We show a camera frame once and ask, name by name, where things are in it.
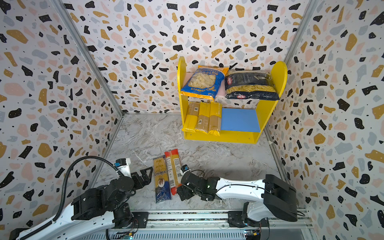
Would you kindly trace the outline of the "dark blue pasta bag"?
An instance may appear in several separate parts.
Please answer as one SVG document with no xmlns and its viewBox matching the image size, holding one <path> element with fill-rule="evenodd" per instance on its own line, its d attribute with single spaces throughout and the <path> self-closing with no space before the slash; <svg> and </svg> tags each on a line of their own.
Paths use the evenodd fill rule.
<svg viewBox="0 0 384 240">
<path fill-rule="evenodd" d="M 154 159 L 156 203 L 171 200 L 167 164 L 164 156 Z"/>
</svg>

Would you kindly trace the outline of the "red pasta packet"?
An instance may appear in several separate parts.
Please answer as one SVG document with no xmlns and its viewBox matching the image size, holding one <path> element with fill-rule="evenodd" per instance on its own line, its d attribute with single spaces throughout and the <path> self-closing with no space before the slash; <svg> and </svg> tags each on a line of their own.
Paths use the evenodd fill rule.
<svg viewBox="0 0 384 240">
<path fill-rule="evenodd" d="M 171 194 L 174 196 L 177 194 L 177 188 L 181 185 L 182 180 L 181 161 L 178 149 L 165 152 L 165 158 Z"/>
</svg>

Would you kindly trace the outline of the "clear yellow spaghetti packet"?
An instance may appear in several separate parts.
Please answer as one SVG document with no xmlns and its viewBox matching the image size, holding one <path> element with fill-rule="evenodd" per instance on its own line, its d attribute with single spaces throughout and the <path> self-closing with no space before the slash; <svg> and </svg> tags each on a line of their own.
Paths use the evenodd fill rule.
<svg viewBox="0 0 384 240">
<path fill-rule="evenodd" d="M 209 121 L 210 121 L 210 103 L 200 103 L 200 109 L 197 119 L 197 124 L 195 126 L 195 131 L 208 134 L 209 132 Z"/>
</svg>

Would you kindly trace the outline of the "yellow spaghetti bag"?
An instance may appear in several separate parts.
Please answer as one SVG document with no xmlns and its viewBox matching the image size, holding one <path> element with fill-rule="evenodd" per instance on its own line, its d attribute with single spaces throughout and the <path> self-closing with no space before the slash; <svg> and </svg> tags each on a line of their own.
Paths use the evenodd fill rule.
<svg viewBox="0 0 384 240">
<path fill-rule="evenodd" d="M 200 103 L 189 102 L 186 120 L 182 128 L 183 132 L 190 132 L 190 133 L 196 132 L 195 127 L 198 122 L 199 110 L 200 110 Z"/>
</svg>

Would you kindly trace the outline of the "yellow spaghetti box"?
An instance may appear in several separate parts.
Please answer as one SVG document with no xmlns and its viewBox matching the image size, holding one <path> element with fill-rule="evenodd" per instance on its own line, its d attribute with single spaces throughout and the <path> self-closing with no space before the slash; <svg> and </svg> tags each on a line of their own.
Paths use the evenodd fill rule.
<svg viewBox="0 0 384 240">
<path fill-rule="evenodd" d="M 208 134 L 219 136 L 222 123 L 222 104 L 211 102 Z"/>
</svg>

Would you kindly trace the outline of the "blue orecchiette pasta bag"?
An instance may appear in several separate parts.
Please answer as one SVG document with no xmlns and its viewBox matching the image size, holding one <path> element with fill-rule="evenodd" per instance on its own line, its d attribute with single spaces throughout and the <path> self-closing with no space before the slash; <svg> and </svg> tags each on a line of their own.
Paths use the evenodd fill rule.
<svg viewBox="0 0 384 240">
<path fill-rule="evenodd" d="M 229 68 L 198 66 L 198 69 L 182 87 L 181 94 L 214 101 L 228 70 Z"/>
</svg>

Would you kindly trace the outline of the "black penne pasta bag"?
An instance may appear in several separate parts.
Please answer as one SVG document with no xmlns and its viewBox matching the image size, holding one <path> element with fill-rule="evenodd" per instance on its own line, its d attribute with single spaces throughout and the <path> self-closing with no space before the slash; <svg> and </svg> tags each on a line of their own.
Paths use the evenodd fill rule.
<svg viewBox="0 0 384 240">
<path fill-rule="evenodd" d="M 225 78 L 227 99 L 279 100 L 270 74 L 260 71 L 229 71 Z"/>
</svg>

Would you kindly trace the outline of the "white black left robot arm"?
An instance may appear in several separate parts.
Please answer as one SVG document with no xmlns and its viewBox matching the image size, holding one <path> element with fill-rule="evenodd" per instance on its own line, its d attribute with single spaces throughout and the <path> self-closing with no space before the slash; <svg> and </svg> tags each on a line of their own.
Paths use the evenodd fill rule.
<svg viewBox="0 0 384 240">
<path fill-rule="evenodd" d="M 10 239 L 77 240 L 98 231 L 138 227 L 128 200 L 151 183 L 152 174 L 153 168 L 149 167 L 89 189 L 40 225 L 13 230 Z"/>
</svg>

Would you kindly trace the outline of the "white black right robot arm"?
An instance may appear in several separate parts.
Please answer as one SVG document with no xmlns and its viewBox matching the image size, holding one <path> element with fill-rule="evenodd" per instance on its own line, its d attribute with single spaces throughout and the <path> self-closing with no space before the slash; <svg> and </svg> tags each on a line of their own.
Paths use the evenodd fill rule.
<svg viewBox="0 0 384 240">
<path fill-rule="evenodd" d="M 286 222 L 298 220 L 296 189 L 280 178 L 266 174 L 264 179 L 235 181 L 219 177 L 204 179 L 184 171 L 177 194 L 182 201 L 198 196 L 202 201 L 241 199 L 246 200 L 241 215 L 245 226 L 266 218 Z"/>
</svg>

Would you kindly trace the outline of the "yellow wooden shelf unit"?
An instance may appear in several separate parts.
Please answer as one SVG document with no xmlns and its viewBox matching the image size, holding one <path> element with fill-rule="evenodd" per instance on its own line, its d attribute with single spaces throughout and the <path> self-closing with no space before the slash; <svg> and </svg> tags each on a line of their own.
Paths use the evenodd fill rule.
<svg viewBox="0 0 384 240">
<path fill-rule="evenodd" d="M 177 85 L 180 100 L 181 119 L 184 124 L 187 117 L 189 100 L 182 95 L 185 81 L 192 75 L 187 72 L 187 63 L 180 57 L 177 70 Z M 263 133 L 278 101 L 260 100 L 255 109 L 222 108 L 222 126 L 219 136 L 204 133 L 184 132 L 186 140 L 210 141 L 240 144 L 256 144 Z"/>
</svg>

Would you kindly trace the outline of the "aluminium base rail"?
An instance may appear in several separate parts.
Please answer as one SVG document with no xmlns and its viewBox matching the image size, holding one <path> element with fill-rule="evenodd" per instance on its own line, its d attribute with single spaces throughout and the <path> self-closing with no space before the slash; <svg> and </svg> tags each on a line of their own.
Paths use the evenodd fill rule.
<svg viewBox="0 0 384 240">
<path fill-rule="evenodd" d="M 242 210 L 134 211 L 124 229 L 97 230 L 84 240 L 315 240 L 305 210 L 296 222 L 264 218 L 246 224 Z"/>
</svg>

